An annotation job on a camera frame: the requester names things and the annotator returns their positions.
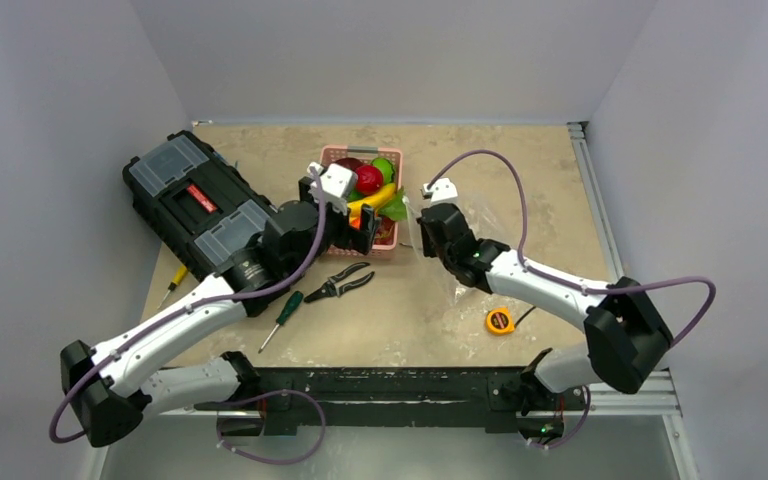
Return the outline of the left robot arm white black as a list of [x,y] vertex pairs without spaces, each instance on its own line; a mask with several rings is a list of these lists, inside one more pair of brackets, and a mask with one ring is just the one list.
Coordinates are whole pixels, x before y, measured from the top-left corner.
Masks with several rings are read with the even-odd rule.
[[210,402],[252,405],[258,377],[240,352],[201,367],[166,365],[210,334],[262,313],[331,246],[369,252],[380,220],[372,204],[348,201],[349,191],[328,177],[302,178],[299,200],[274,211],[190,294],[107,341],[91,346],[76,340],[64,347],[64,399],[49,425],[50,439],[84,437],[99,448],[159,413]]

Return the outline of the clear zip top bag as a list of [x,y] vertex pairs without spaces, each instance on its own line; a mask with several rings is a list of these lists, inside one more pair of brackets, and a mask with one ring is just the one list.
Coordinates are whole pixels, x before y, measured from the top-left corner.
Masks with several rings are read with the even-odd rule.
[[[437,258],[424,256],[420,225],[420,211],[428,205],[426,200],[417,195],[403,195],[407,211],[405,225],[409,239],[403,245],[409,245],[419,262],[423,278],[432,286],[435,300],[454,307],[464,298],[473,296],[477,290],[463,286],[453,275],[445,270]],[[458,200],[457,205],[464,214],[468,226],[477,238],[490,238],[510,244],[512,236],[509,230],[500,223],[486,198],[481,194],[467,195],[465,200]]]

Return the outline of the green toy watermelon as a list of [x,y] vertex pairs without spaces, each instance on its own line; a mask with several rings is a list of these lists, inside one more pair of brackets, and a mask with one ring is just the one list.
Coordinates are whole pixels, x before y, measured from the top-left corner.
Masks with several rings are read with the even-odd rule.
[[381,173],[383,185],[394,182],[396,171],[394,164],[389,159],[377,157],[370,162],[370,165]]

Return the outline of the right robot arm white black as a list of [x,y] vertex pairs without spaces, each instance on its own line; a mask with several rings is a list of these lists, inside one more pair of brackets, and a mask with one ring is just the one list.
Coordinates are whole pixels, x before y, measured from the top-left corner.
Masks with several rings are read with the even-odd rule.
[[584,333],[584,342],[541,353],[526,367],[521,392],[533,406],[593,383],[635,394],[673,342],[653,302],[631,278],[610,284],[521,259],[507,244],[476,237],[451,203],[423,209],[417,223],[424,255],[439,259],[462,285],[521,300]]

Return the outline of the green toy leaf vegetable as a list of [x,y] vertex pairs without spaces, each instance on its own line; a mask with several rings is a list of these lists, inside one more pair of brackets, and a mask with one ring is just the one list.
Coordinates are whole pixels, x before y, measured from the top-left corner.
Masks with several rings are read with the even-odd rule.
[[377,213],[393,222],[401,222],[408,218],[408,208],[405,202],[404,189],[398,189],[393,197],[381,206]]

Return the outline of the red toy apple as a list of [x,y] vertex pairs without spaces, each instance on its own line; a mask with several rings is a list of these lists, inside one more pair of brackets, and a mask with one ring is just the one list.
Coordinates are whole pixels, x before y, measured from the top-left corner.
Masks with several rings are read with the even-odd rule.
[[355,174],[355,190],[363,196],[377,193],[385,184],[382,172],[373,165],[362,165],[355,170]]

